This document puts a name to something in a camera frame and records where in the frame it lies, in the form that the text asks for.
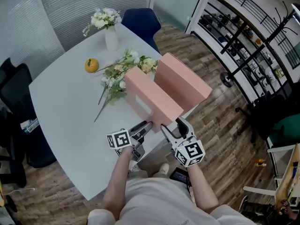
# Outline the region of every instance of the flower stem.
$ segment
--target flower stem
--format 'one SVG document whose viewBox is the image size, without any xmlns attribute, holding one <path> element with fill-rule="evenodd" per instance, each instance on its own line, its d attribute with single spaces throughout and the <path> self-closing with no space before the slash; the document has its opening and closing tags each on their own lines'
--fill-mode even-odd
<svg viewBox="0 0 300 225">
<path fill-rule="evenodd" d="M 102 112 L 102 110 L 106 107 L 106 105 L 109 103 L 109 101 L 105 100 L 100 112 L 98 113 L 97 117 L 95 118 L 94 122 L 97 120 L 97 118 L 100 116 L 100 113 Z"/>
<path fill-rule="evenodd" d="M 97 70 L 96 72 L 94 72 L 94 73 L 97 73 L 97 72 L 100 72 L 100 71 L 102 71 L 102 70 L 104 70 L 104 69 L 107 69 L 107 68 L 109 68 L 109 67 L 111 67 L 111 66 L 113 66 L 114 64 L 112 64 L 112 65 L 108 65 L 108 66 L 106 66 L 106 67 L 104 67 L 104 68 L 102 68 L 102 69 L 99 69 L 99 70 Z"/>
<path fill-rule="evenodd" d="M 104 95 L 106 89 L 107 89 L 107 86 L 105 86 L 104 89 L 103 89 L 103 92 L 102 92 L 101 97 L 100 97 L 100 99 L 99 99 L 98 105 L 100 104 L 100 101 L 101 101 L 101 99 L 102 99 L 102 97 L 103 97 L 103 95 Z"/>
</svg>

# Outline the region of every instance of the pink box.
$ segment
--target pink box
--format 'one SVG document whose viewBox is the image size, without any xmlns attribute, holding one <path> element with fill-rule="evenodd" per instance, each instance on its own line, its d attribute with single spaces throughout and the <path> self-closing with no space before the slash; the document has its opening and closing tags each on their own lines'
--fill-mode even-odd
<svg viewBox="0 0 300 225">
<path fill-rule="evenodd" d="M 205 81 L 169 52 L 158 61 L 154 82 L 183 108 L 182 114 L 203 102 L 212 91 Z"/>
<path fill-rule="evenodd" d="M 128 103 L 143 120 L 153 122 L 154 132 L 182 114 L 183 109 L 138 67 L 125 74 L 125 83 Z"/>
</svg>

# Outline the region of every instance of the cable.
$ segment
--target cable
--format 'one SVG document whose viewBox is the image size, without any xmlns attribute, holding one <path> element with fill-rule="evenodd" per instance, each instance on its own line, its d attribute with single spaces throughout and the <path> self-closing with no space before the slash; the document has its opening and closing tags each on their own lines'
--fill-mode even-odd
<svg viewBox="0 0 300 225">
<path fill-rule="evenodd" d="M 187 178 L 186 178 L 186 186 L 187 186 L 187 191 L 188 191 L 188 193 L 189 193 L 189 195 L 190 195 L 190 197 L 191 197 L 191 193 L 190 193 L 190 191 L 189 191 L 189 188 L 191 187 L 190 185 L 190 181 L 189 181 L 189 175 L 187 174 Z"/>
<path fill-rule="evenodd" d="M 23 188 L 23 189 L 13 190 L 13 191 L 11 191 L 11 192 L 9 192 L 9 193 L 6 193 L 6 194 L 3 194 L 3 193 L 0 193 L 0 194 L 1 194 L 2 196 L 6 196 L 6 195 L 10 195 L 10 194 L 13 193 L 13 192 L 17 192 L 17 191 L 22 192 L 22 191 L 24 191 L 24 190 L 36 190 L 36 188 L 35 188 L 35 187 L 32 187 L 32 188 Z"/>
<path fill-rule="evenodd" d="M 268 217 L 269 217 L 275 210 L 280 209 L 280 208 L 282 208 L 282 207 L 283 207 L 283 205 L 280 206 L 279 208 L 275 208 L 275 209 L 267 216 L 267 219 L 268 219 Z"/>
</svg>

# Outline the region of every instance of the person's arm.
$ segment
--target person's arm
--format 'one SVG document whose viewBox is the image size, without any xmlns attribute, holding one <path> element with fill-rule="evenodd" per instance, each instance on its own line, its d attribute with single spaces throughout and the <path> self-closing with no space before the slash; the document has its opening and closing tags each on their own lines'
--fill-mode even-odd
<svg viewBox="0 0 300 225">
<path fill-rule="evenodd" d="M 110 211 L 116 221 L 119 220 L 120 212 L 125 206 L 126 181 L 129 162 L 132 158 L 132 147 L 123 148 L 102 200 L 101 208 Z"/>
<path fill-rule="evenodd" d="M 207 213 L 211 213 L 215 208 L 220 206 L 215 193 L 197 164 L 188 167 L 187 171 L 192 183 L 197 207 Z"/>
<path fill-rule="evenodd" d="M 287 211 L 287 215 L 289 216 L 289 219 L 291 219 L 291 220 L 296 220 L 297 219 L 297 214 L 293 212 L 293 210 L 291 209 L 290 204 L 287 205 L 286 211 Z"/>
</svg>

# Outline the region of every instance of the white flower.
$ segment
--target white flower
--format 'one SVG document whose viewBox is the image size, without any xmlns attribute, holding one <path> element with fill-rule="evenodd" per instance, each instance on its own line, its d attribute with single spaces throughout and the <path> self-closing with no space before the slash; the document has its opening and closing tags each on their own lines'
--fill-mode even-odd
<svg viewBox="0 0 300 225">
<path fill-rule="evenodd" d="M 108 24 L 108 21 L 104 21 L 104 20 L 99 20 L 95 17 L 92 18 L 91 23 L 98 29 L 103 28 L 104 25 Z"/>
<path fill-rule="evenodd" d="M 140 58 L 139 58 L 139 57 L 136 57 L 136 58 L 133 60 L 133 62 L 139 63 L 139 62 L 140 62 Z"/>
<path fill-rule="evenodd" d="M 123 66 L 121 64 L 117 64 L 113 67 L 114 70 L 118 70 L 120 72 L 123 72 L 124 69 L 123 69 Z"/>
<path fill-rule="evenodd" d="M 108 82 L 108 87 L 112 87 L 113 86 L 113 84 L 115 83 L 115 79 L 114 78 L 111 78 L 110 80 L 109 80 L 109 82 Z"/>
<path fill-rule="evenodd" d="M 156 64 L 156 61 L 153 60 L 152 58 L 146 58 L 144 61 L 143 61 L 144 64 L 148 64 L 150 65 L 151 67 L 154 66 Z"/>
<path fill-rule="evenodd" d="M 117 11 L 112 9 L 112 8 L 104 8 L 103 12 L 107 13 L 108 15 L 113 15 L 114 13 L 116 13 Z"/>
<path fill-rule="evenodd" d="M 143 64 L 142 65 L 142 71 L 144 73 L 149 73 L 152 69 L 152 66 L 150 64 Z"/>
<path fill-rule="evenodd" d="M 94 17 L 96 17 L 98 19 L 105 19 L 107 16 L 104 13 L 95 13 Z"/>
<path fill-rule="evenodd" d="M 104 83 L 107 83 L 109 80 L 104 76 L 104 77 L 101 78 L 101 81 L 104 82 Z"/>
<path fill-rule="evenodd" d="M 126 88 L 126 83 L 124 81 L 120 82 L 120 88 L 122 88 L 122 89 Z"/>
<path fill-rule="evenodd" d="M 120 16 L 117 16 L 115 21 L 116 21 L 116 23 L 120 23 L 122 21 L 122 18 Z"/>
<path fill-rule="evenodd" d="M 131 51 L 129 52 L 129 55 L 130 55 L 130 56 L 133 56 L 133 57 L 138 57 L 138 56 L 139 56 L 139 54 L 138 54 L 136 51 L 133 51 L 132 49 L 131 49 Z"/>
</svg>

